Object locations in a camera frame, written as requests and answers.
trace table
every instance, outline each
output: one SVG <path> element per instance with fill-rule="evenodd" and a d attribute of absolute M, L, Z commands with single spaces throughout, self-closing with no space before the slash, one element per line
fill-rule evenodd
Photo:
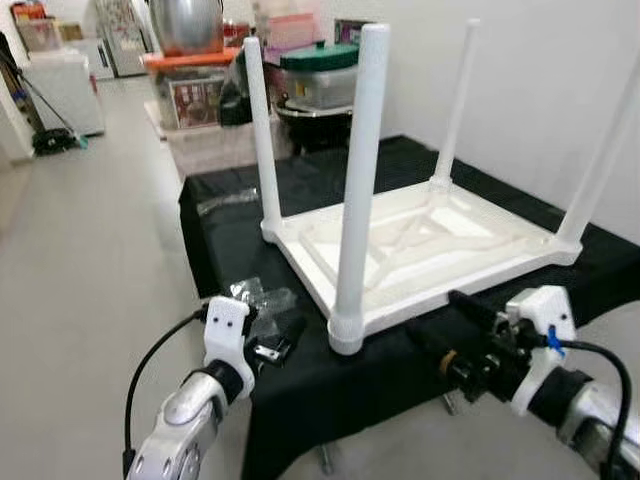
<path fill-rule="evenodd" d="M 384 140 L 376 192 L 426 180 L 436 158 L 437 152 L 406 137 Z M 346 159 L 346 149 L 337 149 L 277 162 L 283 215 L 341 202 Z M 560 210 L 463 162 L 455 161 L 452 175 L 456 184 L 544 228 L 553 231 L 561 221 Z M 266 290 L 291 289 L 308 321 L 284 368 L 265 369 L 257 381 L 245 480 L 277 478 L 312 447 L 446 393 L 449 386 L 408 339 L 407 325 L 434 331 L 459 348 L 480 335 L 458 312 L 443 307 L 369 337 L 354 357 L 333 353 L 326 320 L 278 248 L 262 241 L 257 185 L 256 166 L 206 173 L 188 177 L 180 198 L 185 245 L 201 297 L 226 293 L 230 284 L 259 276 Z M 500 309 L 524 288 L 563 285 L 578 326 L 640 299 L 640 247 L 592 225 L 583 245 L 575 265 L 545 267 L 479 297 Z"/>

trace metal pot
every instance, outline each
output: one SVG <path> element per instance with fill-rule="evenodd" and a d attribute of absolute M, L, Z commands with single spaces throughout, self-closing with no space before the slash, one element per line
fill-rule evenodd
<path fill-rule="evenodd" d="M 166 56 L 222 52 L 222 0 L 150 0 L 149 9 Z"/>

